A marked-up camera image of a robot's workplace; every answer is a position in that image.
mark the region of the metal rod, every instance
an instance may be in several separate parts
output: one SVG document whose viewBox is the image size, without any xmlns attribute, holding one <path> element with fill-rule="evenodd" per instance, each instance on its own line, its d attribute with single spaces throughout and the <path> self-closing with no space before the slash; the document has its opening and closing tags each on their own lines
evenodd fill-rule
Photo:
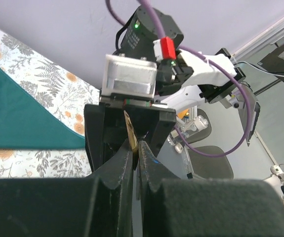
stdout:
<svg viewBox="0 0 284 237">
<path fill-rule="evenodd" d="M 268 85 L 264 86 L 263 88 L 259 89 L 258 91 L 255 92 L 255 96 L 260 95 L 261 93 L 265 92 L 266 90 L 270 89 L 271 87 L 273 87 L 274 85 L 277 85 L 279 82 L 281 82 L 280 79 L 277 79 L 271 83 L 269 83 Z"/>
</svg>

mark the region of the gray wall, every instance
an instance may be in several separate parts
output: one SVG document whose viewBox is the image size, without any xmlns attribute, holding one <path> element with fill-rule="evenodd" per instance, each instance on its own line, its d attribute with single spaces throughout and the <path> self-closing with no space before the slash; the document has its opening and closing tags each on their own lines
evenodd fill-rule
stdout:
<svg viewBox="0 0 284 237">
<path fill-rule="evenodd" d="M 275 47 L 267 47 L 249 59 L 251 63 L 257 63 Z M 271 75 L 256 71 L 249 66 L 243 67 L 247 75 L 246 80 L 254 90 L 276 80 Z M 257 131 L 260 133 L 270 152 L 278 163 L 284 163 L 284 83 L 270 88 L 258 96 L 261 104 L 260 118 Z"/>
<path fill-rule="evenodd" d="M 205 54 L 222 47 L 234 52 L 284 16 L 284 0 L 151 2 L 174 17 L 184 45 Z M 112 4 L 123 19 L 138 6 L 135 0 Z M 103 0 L 0 0 L 1 30 L 98 88 L 119 28 Z"/>
<path fill-rule="evenodd" d="M 223 151 L 233 148 L 243 135 L 237 110 L 225 109 L 221 103 L 201 106 L 209 117 L 212 132 L 204 140 L 196 142 L 196 147 L 215 145 Z M 236 151 L 227 155 L 235 179 L 265 179 L 273 165 L 260 141 L 253 136 L 248 147 L 244 142 Z"/>
</svg>

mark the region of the gray leaf print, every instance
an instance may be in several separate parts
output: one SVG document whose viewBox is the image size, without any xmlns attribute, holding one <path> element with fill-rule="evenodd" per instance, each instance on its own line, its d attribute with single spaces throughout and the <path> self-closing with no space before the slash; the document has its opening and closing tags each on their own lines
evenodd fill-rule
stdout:
<svg viewBox="0 0 284 237">
<path fill-rule="evenodd" d="M 53 98 L 46 92 L 38 92 L 35 99 L 45 108 L 54 106 L 52 102 Z"/>
<path fill-rule="evenodd" d="M 44 82 L 44 87 L 47 87 L 47 91 L 54 97 L 57 96 L 59 91 L 62 89 L 64 85 L 64 78 L 59 73 L 59 68 L 57 67 L 57 64 L 52 63 L 45 59 L 45 62 L 40 61 L 43 65 L 40 67 L 37 67 L 36 69 L 42 70 L 41 73 L 35 75 L 39 78 L 44 78 L 39 81 Z"/>
<path fill-rule="evenodd" d="M 26 46 L 25 44 L 19 44 L 18 49 L 20 51 L 21 54 L 27 55 L 27 56 L 31 56 L 32 54 L 34 54 L 33 50 L 31 50 L 28 46 Z"/>
<path fill-rule="evenodd" d="M 33 97 L 35 97 L 35 94 L 37 92 L 38 89 L 38 85 L 31 83 L 29 81 L 21 81 L 20 82 L 20 86 L 26 91 L 28 92 L 30 95 L 32 95 Z"/>
<path fill-rule="evenodd" d="M 37 166 L 37 172 L 40 174 L 40 177 L 43 178 L 48 168 L 48 159 L 51 157 L 51 152 L 38 151 L 36 152 L 35 157 L 38 159 L 38 161 L 41 161 L 41 163 Z"/>
<path fill-rule="evenodd" d="M 25 44 L 21 43 L 12 36 L 4 35 L 1 39 L 1 42 L 11 50 L 18 48 L 20 53 L 26 56 L 31 56 L 32 54 L 34 54 L 33 50 L 31 50 Z"/>
<path fill-rule="evenodd" d="M 62 156 L 55 156 L 50 161 L 50 166 L 57 171 L 56 177 L 83 177 L 82 163 L 76 159 L 75 153 L 76 151 Z"/>
<path fill-rule="evenodd" d="M 30 65 L 32 59 L 33 58 L 27 58 L 27 57 L 24 57 L 24 56 L 19 56 L 18 59 L 13 60 L 14 64 L 9 66 L 8 72 L 10 74 L 14 74 L 15 69 L 19 70 L 19 69 L 25 67 L 25 63 L 28 63 Z"/>
</svg>

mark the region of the purple cable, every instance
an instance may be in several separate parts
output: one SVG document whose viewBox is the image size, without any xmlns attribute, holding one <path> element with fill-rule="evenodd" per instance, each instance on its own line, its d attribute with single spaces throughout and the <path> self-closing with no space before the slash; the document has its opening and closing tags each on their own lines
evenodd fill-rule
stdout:
<svg viewBox="0 0 284 237">
<path fill-rule="evenodd" d="M 159 39 L 166 37 L 166 33 L 165 33 L 165 30 L 163 29 L 161 20 L 158 17 L 155 10 L 153 9 L 153 7 L 151 6 L 151 4 L 149 3 L 149 1 L 148 0 L 137 0 L 137 1 L 145 8 L 146 13 L 151 18 L 151 20 L 152 20 L 152 22 L 155 26 L 157 37 Z"/>
<path fill-rule="evenodd" d="M 155 25 L 155 29 L 157 31 L 157 35 L 158 38 L 164 38 L 165 37 L 165 33 L 164 33 L 164 29 L 162 27 L 161 21 L 159 19 L 159 17 L 157 16 L 155 10 L 152 8 L 152 6 L 149 4 L 148 0 L 138 0 L 138 2 L 145 7 L 147 14 L 150 16 L 151 20 L 153 21 L 154 25 Z M 114 17 L 114 19 L 119 22 L 121 25 L 123 24 L 123 21 L 116 15 L 116 13 L 113 11 L 111 4 L 110 4 L 110 0 L 106 0 L 106 5 L 108 8 L 108 11 L 110 12 L 110 14 Z M 196 52 L 195 50 L 192 50 L 190 48 L 184 47 L 184 46 L 179 46 L 180 49 L 183 49 L 185 51 L 188 51 L 190 53 L 192 53 L 193 55 L 197 56 L 198 58 L 200 58 L 201 60 L 206 62 L 206 57 L 202 54 L 200 54 L 199 52 Z M 213 154 L 206 154 L 203 152 L 198 151 L 197 149 L 195 149 L 194 147 L 192 147 L 184 138 L 184 136 L 182 135 L 182 133 L 179 131 L 178 127 L 175 125 L 175 129 L 178 133 L 178 135 L 180 136 L 180 138 L 182 139 L 182 141 L 185 143 L 185 145 L 187 147 L 189 147 L 190 150 L 205 156 L 205 157 L 211 157 L 211 158 L 217 158 L 217 157 L 223 157 L 226 156 L 232 152 L 234 152 L 238 147 L 241 146 L 241 144 L 244 142 L 244 140 L 248 137 L 249 135 L 249 130 L 251 128 L 251 112 L 250 112 L 250 103 L 247 97 L 246 92 L 242 89 L 241 85 L 227 72 L 225 71 L 223 68 L 221 68 L 218 64 L 214 63 L 213 61 L 209 60 L 208 63 L 212 66 L 214 66 L 215 68 L 217 68 L 219 71 L 221 71 L 241 92 L 244 100 L 245 100 L 245 104 L 246 104 L 246 110 L 247 110 L 247 122 L 246 122 L 246 128 L 244 131 L 244 134 L 242 136 L 242 138 L 240 139 L 240 141 L 229 151 L 223 153 L 223 154 L 217 154 L 217 155 L 213 155 Z"/>
<path fill-rule="evenodd" d="M 107 9 L 109 11 L 109 13 L 112 15 L 112 17 L 117 21 L 119 22 L 121 25 L 125 25 L 125 22 L 119 18 L 119 16 L 113 11 L 113 8 L 111 6 L 111 0 L 106 0 L 106 6 L 107 6 Z"/>
</svg>

